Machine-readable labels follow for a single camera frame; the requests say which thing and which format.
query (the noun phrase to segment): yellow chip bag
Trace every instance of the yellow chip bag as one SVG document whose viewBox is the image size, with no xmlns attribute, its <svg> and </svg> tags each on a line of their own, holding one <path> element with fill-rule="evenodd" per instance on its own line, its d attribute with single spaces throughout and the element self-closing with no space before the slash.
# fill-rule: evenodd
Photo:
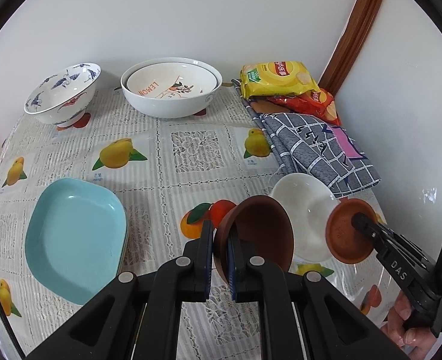
<svg viewBox="0 0 442 360">
<path fill-rule="evenodd" d="M 300 95 L 307 91 L 320 92 L 320 89 L 302 62 L 246 64 L 241 70 L 241 93 L 245 99 Z"/>
</svg>

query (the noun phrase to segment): snack package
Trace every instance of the snack package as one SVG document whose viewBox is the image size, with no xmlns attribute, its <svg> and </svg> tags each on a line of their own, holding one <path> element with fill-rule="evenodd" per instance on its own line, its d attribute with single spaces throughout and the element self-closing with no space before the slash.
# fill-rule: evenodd
<svg viewBox="0 0 442 360">
<path fill-rule="evenodd" d="M 308 91 L 299 96 L 270 96 L 266 99 L 298 114 L 313 115 L 324 122 L 336 126 L 341 125 L 334 105 L 334 97 L 325 89 L 320 89 L 319 92 Z"/>
<path fill-rule="evenodd" d="M 319 92 L 319 87 L 302 62 L 246 64 L 241 70 L 241 93 L 245 99 L 300 95 L 307 91 Z"/>
</svg>

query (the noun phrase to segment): fingernail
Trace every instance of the fingernail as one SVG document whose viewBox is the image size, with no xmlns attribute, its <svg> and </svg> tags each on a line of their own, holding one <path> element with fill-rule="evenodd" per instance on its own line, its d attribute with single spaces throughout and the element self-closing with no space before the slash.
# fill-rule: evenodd
<svg viewBox="0 0 442 360">
<path fill-rule="evenodd" d="M 406 344 L 410 345 L 414 342 L 415 333 L 413 330 L 408 330 L 406 333 Z"/>
<path fill-rule="evenodd" d="M 411 315 L 409 310 L 403 310 L 403 311 L 400 312 L 400 314 L 401 314 L 401 318 L 404 321 L 406 321 L 409 318 L 409 316 Z"/>
</svg>

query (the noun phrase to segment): wall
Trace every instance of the wall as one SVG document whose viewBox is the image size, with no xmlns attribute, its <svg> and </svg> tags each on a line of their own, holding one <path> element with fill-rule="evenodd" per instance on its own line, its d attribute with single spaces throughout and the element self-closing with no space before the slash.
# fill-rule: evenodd
<svg viewBox="0 0 442 360">
<path fill-rule="evenodd" d="M 201 59 L 225 80 L 302 60 L 319 78 L 355 1 L 26 0 L 0 32 L 0 150 L 36 85 L 79 62 L 99 64 L 103 86 L 160 56 Z"/>
<path fill-rule="evenodd" d="M 384 0 L 336 97 L 383 178 L 388 224 L 437 257 L 442 245 L 442 35 L 413 0 Z"/>
</svg>

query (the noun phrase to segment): small brown bowl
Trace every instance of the small brown bowl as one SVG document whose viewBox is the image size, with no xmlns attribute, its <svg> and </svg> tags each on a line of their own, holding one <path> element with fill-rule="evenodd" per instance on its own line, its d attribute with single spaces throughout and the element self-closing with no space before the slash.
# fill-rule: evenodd
<svg viewBox="0 0 442 360">
<path fill-rule="evenodd" d="M 226 247 L 234 224 L 239 239 L 253 243 L 258 256 L 277 263 L 286 272 L 289 270 L 294 253 L 294 237 L 288 214 L 273 198 L 256 195 L 229 211 L 216 230 L 214 264 L 226 283 L 229 277 Z"/>
<path fill-rule="evenodd" d="M 347 199 L 331 212 L 326 224 L 326 243 L 333 256 L 345 264 L 357 264 L 373 251 L 373 243 L 351 225 L 351 219 L 362 212 L 376 221 L 376 213 L 361 199 Z"/>
</svg>

